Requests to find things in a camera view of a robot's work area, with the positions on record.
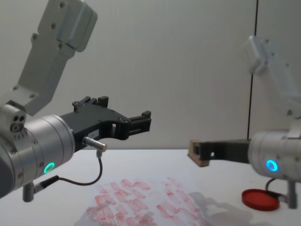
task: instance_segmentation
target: table surface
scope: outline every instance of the table surface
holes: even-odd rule
[[[282,203],[272,212],[256,211],[241,202],[241,193],[250,188],[262,189],[268,178],[259,176],[248,164],[211,161],[210,166],[199,168],[188,156],[187,150],[108,150],[102,157],[103,178],[187,175],[201,192],[226,209],[216,218],[222,225],[231,226],[299,226],[301,210],[289,210]],[[92,181],[99,166],[95,150],[82,150],[60,168],[39,178],[59,175],[75,181]],[[275,181],[271,190],[286,193],[286,183]],[[88,187],[59,181],[35,195],[31,203],[22,201],[22,189],[0,200],[0,224],[4,226],[72,226],[87,208]]]

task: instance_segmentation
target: white wall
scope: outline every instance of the white wall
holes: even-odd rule
[[[110,148],[186,148],[189,140],[245,138],[250,76],[240,48],[253,34],[255,1],[87,0],[98,22],[66,66],[42,114],[109,96],[125,116],[152,111],[151,132]],[[22,71],[47,0],[3,0],[0,95]]]
[[[271,39],[291,65],[301,88],[301,1],[260,0],[258,36]],[[263,93],[264,86],[254,77],[250,134],[262,129],[285,129],[291,118],[275,111]]]

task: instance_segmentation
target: red plastic cap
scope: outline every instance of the red plastic cap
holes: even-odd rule
[[[244,205],[261,211],[273,211],[279,208],[279,201],[268,196],[266,191],[260,189],[245,190],[241,195]]]

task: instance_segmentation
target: red lid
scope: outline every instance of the red lid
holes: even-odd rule
[[[264,190],[245,190],[241,198],[244,205],[255,210],[272,211],[279,208],[279,201],[276,198],[268,196]]]

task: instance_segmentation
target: label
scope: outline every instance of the label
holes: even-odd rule
[[[97,130],[95,130],[95,131],[88,134],[89,138],[95,138],[95,137],[98,137],[98,136],[99,136],[99,129],[97,129]]]

